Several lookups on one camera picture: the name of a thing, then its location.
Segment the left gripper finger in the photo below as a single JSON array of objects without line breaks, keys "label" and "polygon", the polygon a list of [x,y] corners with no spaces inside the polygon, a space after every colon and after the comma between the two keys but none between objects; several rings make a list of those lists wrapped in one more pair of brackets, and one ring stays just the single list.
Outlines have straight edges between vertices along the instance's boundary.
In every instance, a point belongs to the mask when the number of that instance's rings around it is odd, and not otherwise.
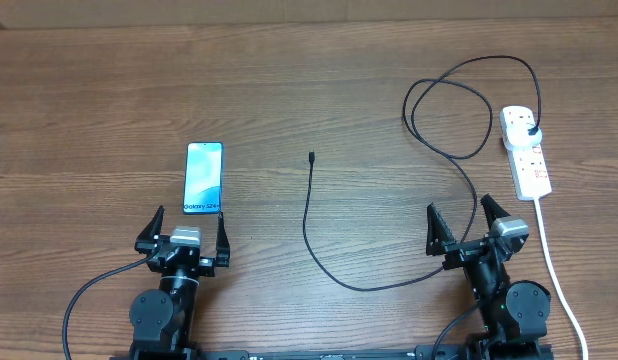
[{"label": "left gripper finger", "polygon": [[216,259],[217,267],[228,267],[230,264],[230,243],[225,229],[224,214],[218,214],[218,228],[216,239]]},{"label": "left gripper finger", "polygon": [[165,209],[158,207],[151,221],[136,237],[134,249],[138,253],[152,253],[159,243]]}]

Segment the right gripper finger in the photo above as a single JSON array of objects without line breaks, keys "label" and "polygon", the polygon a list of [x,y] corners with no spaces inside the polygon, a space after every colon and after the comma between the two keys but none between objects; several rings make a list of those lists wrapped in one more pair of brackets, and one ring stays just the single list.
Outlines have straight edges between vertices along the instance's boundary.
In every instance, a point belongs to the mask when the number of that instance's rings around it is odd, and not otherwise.
[{"label": "right gripper finger", "polygon": [[480,199],[490,231],[505,231],[511,215],[505,211],[489,194]]},{"label": "right gripper finger", "polygon": [[452,231],[433,203],[427,206],[427,227],[426,254],[428,256],[443,255],[449,246],[456,243]]}]

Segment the Samsung Galaxy smartphone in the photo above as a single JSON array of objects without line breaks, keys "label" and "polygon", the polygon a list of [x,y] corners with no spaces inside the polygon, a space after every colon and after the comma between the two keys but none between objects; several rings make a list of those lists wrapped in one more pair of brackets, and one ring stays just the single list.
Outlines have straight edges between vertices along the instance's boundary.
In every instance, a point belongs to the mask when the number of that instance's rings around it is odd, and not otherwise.
[{"label": "Samsung Galaxy smartphone", "polygon": [[221,211],[224,146],[221,142],[193,142],[187,146],[183,212]]}]

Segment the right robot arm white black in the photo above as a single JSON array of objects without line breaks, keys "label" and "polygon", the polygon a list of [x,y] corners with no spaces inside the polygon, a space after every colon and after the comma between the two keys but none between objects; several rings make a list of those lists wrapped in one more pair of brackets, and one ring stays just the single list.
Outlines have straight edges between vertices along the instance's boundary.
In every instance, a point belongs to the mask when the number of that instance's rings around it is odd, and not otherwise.
[{"label": "right robot arm white black", "polygon": [[[415,355],[418,359],[552,359],[552,347],[540,343],[547,335],[550,292],[535,281],[511,281],[505,268],[505,262],[525,245],[528,224],[506,212],[490,195],[483,196],[480,203],[489,230],[482,238],[468,242],[456,241],[437,208],[433,204],[427,207],[426,254],[442,256],[445,270],[463,270],[475,304],[452,320],[433,345],[416,347]],[[460,345],[444,346],[450,330],[476,311],[484,331],[468,335]]]}]

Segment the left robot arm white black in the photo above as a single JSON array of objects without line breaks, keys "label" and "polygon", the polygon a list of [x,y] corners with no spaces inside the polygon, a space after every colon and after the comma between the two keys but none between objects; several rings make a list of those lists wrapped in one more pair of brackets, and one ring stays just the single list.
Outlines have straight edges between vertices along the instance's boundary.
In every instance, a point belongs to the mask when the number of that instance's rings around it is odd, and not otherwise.
[{"label": "left robot arm white black", "polygon": [[224,214],[218,214],[216,254],[201,254],[202,231],[178,226],[161,233],[165,209],[159,207],[135,240],[150,271],[160,275],[156,289],[140,293],[129,310],[133,340],[131,359],[203,359],[203,350],[190,340],[200,279],[213,277],[230,264],[230,244]]}]

